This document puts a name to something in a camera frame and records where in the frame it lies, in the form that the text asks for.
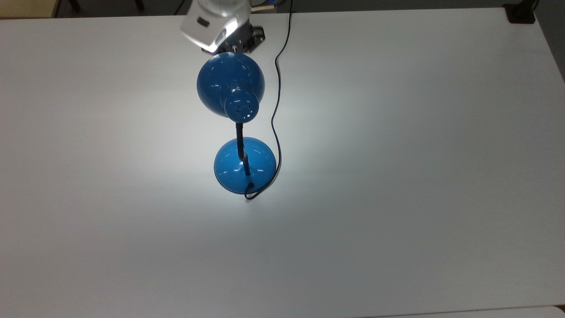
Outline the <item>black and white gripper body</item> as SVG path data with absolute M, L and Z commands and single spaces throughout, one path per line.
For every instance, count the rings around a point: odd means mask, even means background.
M 248 12 L 230 16 L 206 11 L 188 12 L 181 24 L 182 34 L 203 52 L 249 54 L 266 40 L 263 27 L 253 26 Z

